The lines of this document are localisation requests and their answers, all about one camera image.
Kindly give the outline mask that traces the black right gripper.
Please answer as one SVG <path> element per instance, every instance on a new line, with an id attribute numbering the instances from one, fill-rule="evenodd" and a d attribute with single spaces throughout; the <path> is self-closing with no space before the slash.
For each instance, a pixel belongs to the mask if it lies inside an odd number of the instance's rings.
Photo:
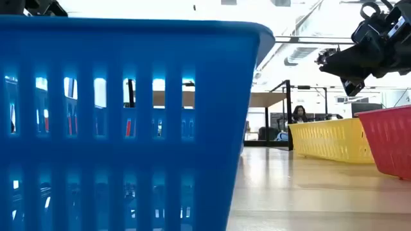
<path id="1" fill-rule="evenodd" d="M 352 34 L 355 45 L 331 55 L 327 63 L 319 65 L 322 72 L 340 77 L 347 96 L 356 96 L 370 74 L 383 77 L 397 71 L 397 38 L 389 35 L 379 22 L 363 21 Z"/>

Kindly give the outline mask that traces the yellow plastic basket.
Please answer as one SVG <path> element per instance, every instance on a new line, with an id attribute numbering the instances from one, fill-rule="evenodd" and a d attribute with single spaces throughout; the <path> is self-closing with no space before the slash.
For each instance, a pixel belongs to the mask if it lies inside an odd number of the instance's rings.
<path id="1" fill-rule="evenodd" d="M 374 164 L 358 118 L 298 123 L 288 127 L 297 155 L 350 164 Z"/>

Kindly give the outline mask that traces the blue plastic basket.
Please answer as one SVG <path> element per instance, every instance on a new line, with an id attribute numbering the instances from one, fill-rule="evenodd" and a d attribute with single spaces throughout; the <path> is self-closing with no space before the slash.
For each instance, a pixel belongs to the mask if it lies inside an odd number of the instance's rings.
<path id="1" fill-rule="evenodd" d="M 0 16 L 0 231 L 225 231 L 254 71 L 274 43 L 255 22 Z"/>

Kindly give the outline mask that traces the black computer monitor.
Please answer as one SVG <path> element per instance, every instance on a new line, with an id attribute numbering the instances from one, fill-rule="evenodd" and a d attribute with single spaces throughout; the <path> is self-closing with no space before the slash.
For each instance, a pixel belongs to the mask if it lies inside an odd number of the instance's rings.
<path id="1" fill-rule="evenodd" d="M 356 113 L 382 109 L 379 103 L 351 103 L 351 113 L 355 117 Z"/>

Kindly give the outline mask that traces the person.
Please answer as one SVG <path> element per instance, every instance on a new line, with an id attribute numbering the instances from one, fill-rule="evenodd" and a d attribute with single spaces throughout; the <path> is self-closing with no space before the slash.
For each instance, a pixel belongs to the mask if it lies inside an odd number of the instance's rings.
<path id="1" fill-rule="evenodd" d="M 297 105 L 292 113 L 292 123 L 307 123 L 305 108 L 302 105 Z"/>

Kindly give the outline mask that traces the black background chair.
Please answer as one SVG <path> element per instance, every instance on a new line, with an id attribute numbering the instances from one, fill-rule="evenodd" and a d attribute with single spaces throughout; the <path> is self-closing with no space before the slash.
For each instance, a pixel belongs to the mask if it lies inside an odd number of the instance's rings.
<path id="1" fill-rule="evenodd" d="M 277 139 L 277 135 L 279 133 L 278 128 L 273 128 L 273 127 L 260 127 L 258 130 L 258 140 L 259 141 L 266 141 L 267 139 L 270 141 L 274 141 Z"/>

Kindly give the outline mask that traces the black background metal frame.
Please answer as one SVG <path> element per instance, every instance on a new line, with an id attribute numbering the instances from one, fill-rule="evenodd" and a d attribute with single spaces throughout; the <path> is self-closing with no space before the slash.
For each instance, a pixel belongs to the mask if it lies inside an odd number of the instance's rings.
<path id="1" fill-rule="evenodd" d="M 292 99 L 295 98 L 295 104 L 308 109 L 310 121 L 329 120 L 328 90 L 326 87 L 291 85 L 290 90 L 297 94 L 297 96 L 292 96 Z"/>

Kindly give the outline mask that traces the black overhead frame beam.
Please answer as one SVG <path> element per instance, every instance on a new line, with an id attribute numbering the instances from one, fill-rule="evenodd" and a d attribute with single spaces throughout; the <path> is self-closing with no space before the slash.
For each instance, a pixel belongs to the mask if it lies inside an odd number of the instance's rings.
<path id="1" fill-rule="evenodd" d="M 301 37 L 301 36 L 277 36 L 277 43 L 282 44 L 319 44 L 319 45 L 353 45 L 350 38 L 345 37 Z"/>

